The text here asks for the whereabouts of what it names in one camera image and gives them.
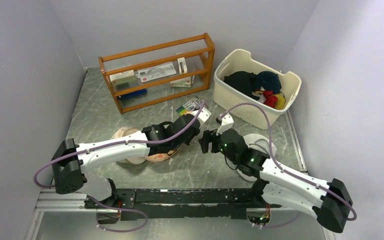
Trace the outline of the pink floral mesh laundry bag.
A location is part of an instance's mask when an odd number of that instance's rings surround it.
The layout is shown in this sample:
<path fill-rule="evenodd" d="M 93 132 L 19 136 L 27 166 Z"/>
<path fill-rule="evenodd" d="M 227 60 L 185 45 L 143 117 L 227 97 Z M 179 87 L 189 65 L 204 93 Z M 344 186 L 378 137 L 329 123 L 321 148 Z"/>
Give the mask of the pink floral mesh laundry bag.
<path fill-rule="evenodd" d="M 170 150 L 168 153 L 157 153 L 150 156 L 144 156 L 143 158 L 151 163 L 159 163 L 169 159 L 176 152 L 177 152 L 177 149 Z"/>

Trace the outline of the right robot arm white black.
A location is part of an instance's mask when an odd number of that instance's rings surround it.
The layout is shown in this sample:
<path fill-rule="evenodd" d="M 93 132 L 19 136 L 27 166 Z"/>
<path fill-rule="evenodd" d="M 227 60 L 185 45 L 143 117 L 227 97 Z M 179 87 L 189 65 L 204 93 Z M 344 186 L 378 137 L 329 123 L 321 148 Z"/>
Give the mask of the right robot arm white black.
<path fill-rule="evenodd" d="M 341 180 L 318 179 L 274 162 L 269 140 L 260 134 L 206 130 L 198 142 L 204 154 L 223 154 L 245 180 L 254 182 L 249 199 L 255 207 L 281 205 L 315 218 L 332 232 L 344 231 L 353 201 Z"/>

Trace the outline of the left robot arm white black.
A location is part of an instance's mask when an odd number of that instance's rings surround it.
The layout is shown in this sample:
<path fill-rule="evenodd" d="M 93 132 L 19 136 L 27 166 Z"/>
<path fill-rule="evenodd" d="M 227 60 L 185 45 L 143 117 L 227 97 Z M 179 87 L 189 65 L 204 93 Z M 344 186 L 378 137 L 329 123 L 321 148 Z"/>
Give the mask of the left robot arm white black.
<path fill-rule="evenodd" d="M 193 111 L 176 121 L 153 124 L 130 135 L 95 143 L 75 144 L 64 140 L 52 159 L 54 189 L 65 195 L 80 192 L 112 208 L 119 200 L 113 180 L 96 176 L 93 169 L 120 160 L 167 155 L 181 145 L 189 145 L 209 119 L 208 113 Z"/>

